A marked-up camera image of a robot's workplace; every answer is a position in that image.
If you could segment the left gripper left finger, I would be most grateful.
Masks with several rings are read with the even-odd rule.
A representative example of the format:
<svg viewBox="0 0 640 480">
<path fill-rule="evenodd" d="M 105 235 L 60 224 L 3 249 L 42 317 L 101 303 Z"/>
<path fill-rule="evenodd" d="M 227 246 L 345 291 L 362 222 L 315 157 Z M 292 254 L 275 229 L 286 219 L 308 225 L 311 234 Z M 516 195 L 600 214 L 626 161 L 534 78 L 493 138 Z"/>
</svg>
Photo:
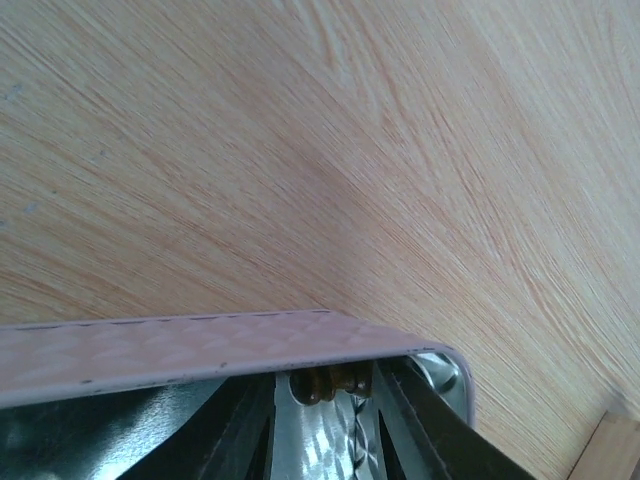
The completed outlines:
<svg viewBox="0 0 640 480">
<path fill-rule="evenodd" d="M 269 479 L 276 377 L 226 379 L 174 434 L 122 479 Z"/>
</svg>

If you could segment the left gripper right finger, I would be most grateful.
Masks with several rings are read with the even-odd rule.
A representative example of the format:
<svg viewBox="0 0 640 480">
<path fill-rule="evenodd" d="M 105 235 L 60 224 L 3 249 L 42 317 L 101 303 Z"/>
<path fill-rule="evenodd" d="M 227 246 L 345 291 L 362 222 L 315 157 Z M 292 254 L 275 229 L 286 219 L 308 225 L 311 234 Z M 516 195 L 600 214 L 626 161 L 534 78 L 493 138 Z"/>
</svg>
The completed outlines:
<svg viewBox="0 0 640 480">
<path fill-rule="evenodd" d="M 532 475 L 461 419 L 400 357 L 373 366 L 383 479 L 530 479 Z"/>
</svg>

